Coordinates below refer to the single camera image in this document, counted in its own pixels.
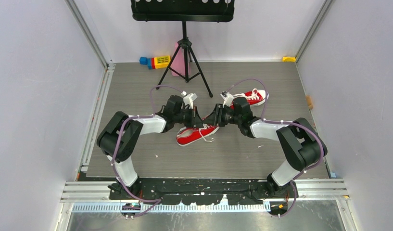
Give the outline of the red sneaker with laces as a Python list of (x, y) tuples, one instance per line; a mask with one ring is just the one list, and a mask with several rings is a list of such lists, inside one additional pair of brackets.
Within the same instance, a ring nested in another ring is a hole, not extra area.
[(215, 134), (219, 130), (218, 126), (204, 125), (202, 128), (181, 128), (176, 135), (176, 142), (179, 146), (187, 146), (198, 140), (205, 142), (213, 142), (214, 138), (210, 140), (207, 137)]

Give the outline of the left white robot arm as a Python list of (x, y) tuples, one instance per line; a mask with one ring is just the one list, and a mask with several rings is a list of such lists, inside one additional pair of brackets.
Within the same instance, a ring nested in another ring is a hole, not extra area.
[(175, 124), (190, 128), (202, 127), (202, 119), (197, 113), (193, 101), (195, 93), (184, 97), (172, 95), (166, 105), (153, 115), (129, 116), (122, 111), (114, 114), (106, 127), (97, 137), (96, 144), (110, 159), (117, 180), (122, 184), (121, 193), (128, 199), (135, 199), (140, 187), (131, 155), (141, 135), (166, 133)]

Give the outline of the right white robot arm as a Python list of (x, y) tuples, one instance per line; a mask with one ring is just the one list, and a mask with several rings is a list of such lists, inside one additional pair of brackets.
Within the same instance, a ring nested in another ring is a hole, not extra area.
[(233, 106), (217, 104), (203, 123), (218, 127), (237, 125), (241, 134), (249, 138), (279, 141), (285, 161), (267, 177), (267, 192), (280, 197), (286, 185), (305, 171), (316, 167), (328, 153), (327, 147), (308, 120), (273, 121), (254, 116), (245, 98), (233, 100)]

